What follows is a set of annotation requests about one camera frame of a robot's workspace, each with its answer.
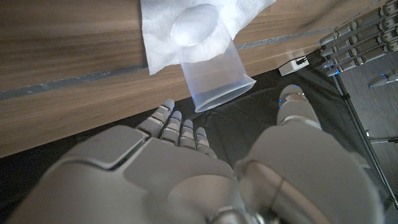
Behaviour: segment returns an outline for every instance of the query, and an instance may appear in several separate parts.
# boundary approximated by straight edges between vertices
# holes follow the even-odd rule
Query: wood grain
[[[278,0],[235,38],[245,44],[335,27],[374,0]],[[239,51],[249,76],[318,47],[326,34]],[[146,64],[139,1],[0,2],[0,91]],[[189,97],[170,66],[0,101],[0,157]]]
[[[278,0],[234,42],[335,27],[373,1]],[[0,2],[0,91],[146,63],[137,0]]]
[[[239,51],[249,76],[275,69],[317,46],[325,34]],[[179,65],[0,101],[0,157],[190,96]]]

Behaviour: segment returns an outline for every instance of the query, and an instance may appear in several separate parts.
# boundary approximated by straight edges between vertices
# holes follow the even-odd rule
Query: robotic hand
[[[136,129],[71,149],[8,223],[382,223],[375,186],[301,88],[279,104],[277,126],[233,171],[167,100]]]

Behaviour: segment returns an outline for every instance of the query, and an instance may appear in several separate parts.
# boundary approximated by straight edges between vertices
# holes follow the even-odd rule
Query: black cloth
[[[314,60],[312,64],[319,62],[319,59]],[[218,158],[233,167],[237,160],[248,154],[263,130],[276,125],[278,99],[283,88],[291,84],[298,85],[312,104],[323,130],[334,136],[345,149],[358,152],[371,164],[349,110],[333,79],[322,75],[314,67],[307,66],[284,77],[280,76],[278,70],[255,76],[257,83],[251,90],[209,111],[195,113],[191,98],[176,102],[175,110],[182,112],[183,119],[191,119],[195,129],[204,127],[210,146]],[[146,111],[0,159],[0,213],[2,214],[0,221],[4,221],[39,181],[45,170],[73,145],[114,125],[136,127],[153,112],[154,110]],[[386,191],[374,169],[368,173],[379,186],[381,199],[385,201]]]

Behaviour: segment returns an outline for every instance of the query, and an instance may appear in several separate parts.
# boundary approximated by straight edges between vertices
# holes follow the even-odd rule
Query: paper towel
[[[142,36],[149,74],[153,75],[168,65],[180,63],[170,33],[176,18],[187,8],[200,4],[214,5],[234,39],[243,27],[274,2],[275,0],[141,0]]]

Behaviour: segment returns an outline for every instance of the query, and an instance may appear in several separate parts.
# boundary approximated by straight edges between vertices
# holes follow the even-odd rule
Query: translucent plastic cup
[[[183,11],[171,33],[195,104],[202,112],[243,94],[256,82],[246,75],[217,9],[202,4]]]

